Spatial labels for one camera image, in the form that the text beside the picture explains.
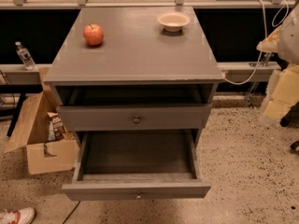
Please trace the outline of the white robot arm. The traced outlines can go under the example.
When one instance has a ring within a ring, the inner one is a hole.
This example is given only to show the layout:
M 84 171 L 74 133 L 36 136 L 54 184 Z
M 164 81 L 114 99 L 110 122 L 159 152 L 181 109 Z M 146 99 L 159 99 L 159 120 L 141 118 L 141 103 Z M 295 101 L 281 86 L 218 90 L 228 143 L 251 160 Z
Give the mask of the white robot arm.
M 275 71 L 271 75 L 261 106 L 260 122 L 265 126 L 277 126 L 299 103 L 299 5 L 258 44 L 257 50 L 275 52 L 289 64 L 283 71 Z

